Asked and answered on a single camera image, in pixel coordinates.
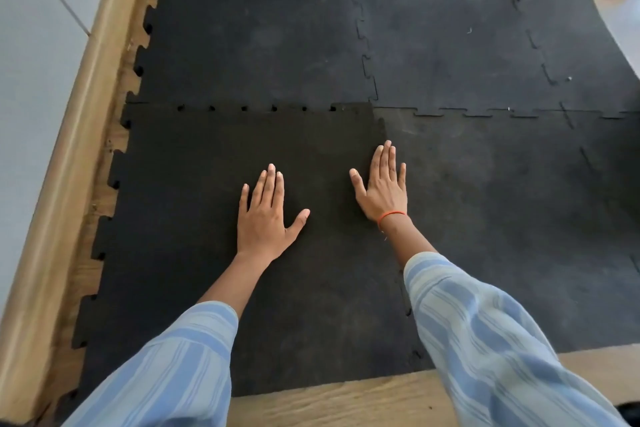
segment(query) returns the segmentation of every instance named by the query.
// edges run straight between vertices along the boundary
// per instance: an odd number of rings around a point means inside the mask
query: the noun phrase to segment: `blue striped shirt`
[[[404,283],[461,426],[626,425],[601,393],[560,364],[507,293],[431,252],[409,260]],[[224,426],[237,326],[227,304],[191,307],[112,373],[65,427]]]

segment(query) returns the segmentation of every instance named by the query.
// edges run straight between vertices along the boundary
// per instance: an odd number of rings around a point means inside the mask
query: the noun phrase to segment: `floor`
[[[98,226],[99,216],[112,216],[115,210],[117,192],[107,185],[109,170],[111,169],[113,152],[117,149],[122,151],[127,149],[129,136],[128,132],[120,125],[120,113],[122,112],[126,93],[128,91],[135,92],[139,84],[139,78],[132,71],[136,65],[136,47],[139,44],[147,45],[148,43],[148,34],[142,30],[143,21],[145,20],[147,4],[154,5],[155,2],[156,0],[139,0],[138,9],[131,23],[132,43],[123,61],[122,76],[115,97],[115,112],[109,127],[108,139],[96,178],[93,209],[92,213],[87,217],[76,268],[70,277],[68,296],[61,314],[60,336],[52,361],[49,381],[42,397],[43,407],[50,405],[47,410],[48,420],[51,420],[50,415],[55,409],[58,399],[69,395],[73,397],[73,391],[79,382],[84,361],[84,349],[71,348],[77,312],[81,298],[95,294],[98,289],[102,262],[91,259],[93,237]],[[385,109],[380,110],[380,112],[378,114],[384,116],[391,123],[390,126],[388,125],[391,133],[394,131],[394,126],[396,131],[398,129],[405,130],[402,128],[402,110]],[[404,131],[398,133],[400,139],[403,138],[403,135],[411,135],[411,133]],[[430,145],[437,147],[437,144],[433,142]],[[472,233],[474,230],[473,223],[470,226],[470,233]],[[448,239],[453,240],[452,243],[455,243],[456,237],[449,237]],[[627,271],[621,272],[621,283],[625,282],[626,273]],[[624,312],[623,303],[617,307]],[[558,334],[558,338],[562,339],[562,333],[558,332]],[[620,340],[615,339],[614,342],[607,343],[610,340],[611,338],[603,340],[594,336],[588,338],[587,342],[577,345],[569,343],[563,349],[565,351],[573,351],[634,342],[633,336]],[[640,396],[640,391],[637,390],[635,382],[629,375],[629,372],[633,371],[633,368],[629,367],[629,365],[640,362],[640,353],[638,353],[636,346],[568,353],[563,356],[563,360],[569,368],[581,375],[585,375],[588,380],[601,388],[612,401],[636,399]],[[418,396],[416,391],[420,391],[421,396]],[[428,409],[425,409],[424,402],[421,401],[424,398],[423,395],[427,395],[427,398],[431,400],[427,402],[429,404]],[[327,411],[340,413],[327,417]],[[400,411],[403,413],[402,417],[398,417],[398,412]],[[267,396],[245,397],[233,400],[229,425],[247,425],[255,423],[255,419],[258,418],[263,421],[267,419],[270,423],[279,425],[293,425],[294,423],[312,425],[327,421],[334,421],[340,425],[350,425],[361,423],[363,420],[376,421],[377,424],[382,425],[388,424],[385,422],[397,421],[398,418],[402,418],[409,424],[417,423],[418,420],[432,419],[439,422],[439,424],[455,425],[451,405],[433,372],[377,380],[361,380],[335,386],[311,387],[301,391],[281,392],[268,394]]]

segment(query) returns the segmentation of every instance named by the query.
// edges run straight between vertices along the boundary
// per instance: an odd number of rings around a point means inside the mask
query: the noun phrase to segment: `wooden baseboard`
[[[0,323],[0,419],[38,414],[135,1],[100,1]]]
[[[560,355],[612,403],[640,399],[640,344]],[[435,371],[232,398],[228,427],[457,427]]]

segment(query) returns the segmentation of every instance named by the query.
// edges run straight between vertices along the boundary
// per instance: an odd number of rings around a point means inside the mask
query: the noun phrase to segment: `hand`
[[[406,164],[400,165],[400,173],[397,174],[396,148],[391,145],[391,140],[387,140],[384,146],[378,146],[371,159],[367,189],[356,169],[349,171],[349,175],[356,190],[356,201],[367,218],[377,222],[388,211],[406,213]]]
[[[303,209],[293,225],[284,227],[284,177],[281,172],[276,174],[273,164],[269,164],[268,169],[260,173],[249,209],[249,185],[243,186],[238,213],[237,254],[251,258],[264,269],[298,238],[311,213]]]

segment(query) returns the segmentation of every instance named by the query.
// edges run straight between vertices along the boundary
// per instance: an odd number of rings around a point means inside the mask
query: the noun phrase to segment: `sleeve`
[[[237,327],[227,304],[196,304],[102,382],[64,427],[149,427],[172,420],[224,426]]]
[[[509,294],[433,252],[407,262],[404,283],[462,427],[626,426],[599,391],[560,364]]]

